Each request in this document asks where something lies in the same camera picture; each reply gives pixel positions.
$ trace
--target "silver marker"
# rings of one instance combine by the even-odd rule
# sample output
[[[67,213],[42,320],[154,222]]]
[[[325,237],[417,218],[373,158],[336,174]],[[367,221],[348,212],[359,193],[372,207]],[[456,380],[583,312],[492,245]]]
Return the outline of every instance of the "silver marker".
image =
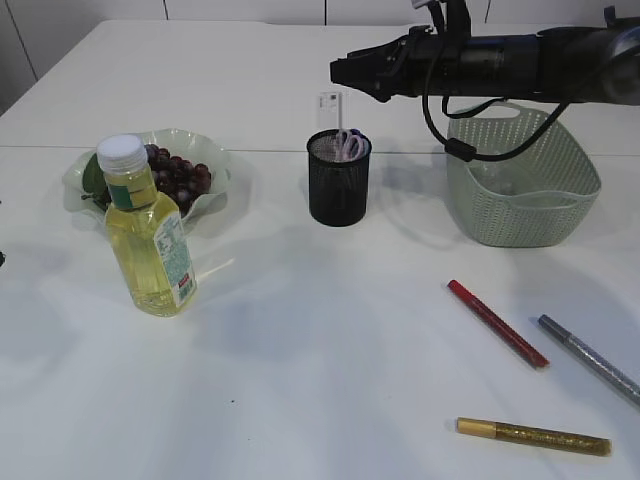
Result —
[[[540,326],[565,345],[594,372],[620,393],[640,407],[640,387],[624,373],[607,362],[598,352],[546,315],[538,320]]]

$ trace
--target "scissor handle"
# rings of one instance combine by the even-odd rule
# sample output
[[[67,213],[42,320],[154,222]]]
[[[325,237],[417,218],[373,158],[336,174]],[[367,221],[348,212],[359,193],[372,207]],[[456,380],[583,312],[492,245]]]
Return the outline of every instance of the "scissor handle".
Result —
[[[341,162],[351,162],[366,154],[367,145],[365,140],[358,134],[349,130],[339,130],[336,134],[337,151],[336,160]]]

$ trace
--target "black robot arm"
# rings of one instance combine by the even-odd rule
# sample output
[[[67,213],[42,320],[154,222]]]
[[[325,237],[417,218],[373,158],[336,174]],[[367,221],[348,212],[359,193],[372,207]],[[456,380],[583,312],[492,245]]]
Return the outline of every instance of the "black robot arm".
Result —
[[[640,45],[640,18],[617,19],[609,7],[605,28],[562,27],[531,35],[473,37],[465,1],[442,3],[447,4],[446,22],[440,2],[427,3],[435,30],[413,27],[391,43],[349,53],[331,64],[332,81],[381,102],[394,95],[427,94],[640,105],[640,57],[633,54],[613,61]],[[581,81],[603,65],[608,68],[578,91]]]

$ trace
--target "white wall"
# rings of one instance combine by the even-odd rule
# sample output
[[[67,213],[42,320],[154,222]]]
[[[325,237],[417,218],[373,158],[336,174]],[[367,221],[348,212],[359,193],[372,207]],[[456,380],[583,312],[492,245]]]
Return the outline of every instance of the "white wall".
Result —
[[[489,0],[467,0],[473,23],[484,23]],[[431,23],[426,7],[414,10],[411,0],[328,0],[329,25],[407,25]]]
[[[31,87],[34,75],[4,2],[8,2],[38,77],[98,23],[166,19],[163,0],[0,0],[0,110]],[[400,25],[428,23],[410,0],[166,0],[169,19],[256,20],[269,23]],[[468,0],[474,23],[602,25],[603,8],[640,16],[640,0]]]
[[[103,20],[165,19],[162,0],[9,0],[38,77]]]
[[[166,0],[172,20],[323,25],[324,0]]]
[[[35,81],[9,10],[0,0],[0,114]]]
[[[564,23],[604,26],[604,8],[640,17],[640,0],[492,0],[489,23]]]

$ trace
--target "bottle label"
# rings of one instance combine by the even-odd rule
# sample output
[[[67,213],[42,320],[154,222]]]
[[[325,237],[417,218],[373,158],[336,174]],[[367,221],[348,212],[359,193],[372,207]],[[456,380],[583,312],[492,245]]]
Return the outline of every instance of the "bottle label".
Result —
[[[119,210],[131,210],[144,207],[154,201],[156,190],[153,185],[147,185],[139,190],[131,191],[126,185],[113,185],[107,183],[111,201]]]
[[[195,291],[196,283],[178,212],[164,219],[153,240],[167,274],[176,306],[179,307]]]
[[[107,187],[109,187],[111,201],[116,208],[120,210],[130,210],[133,208],[133,201],[129,194],[129,189],[126,186],[107,184]]]

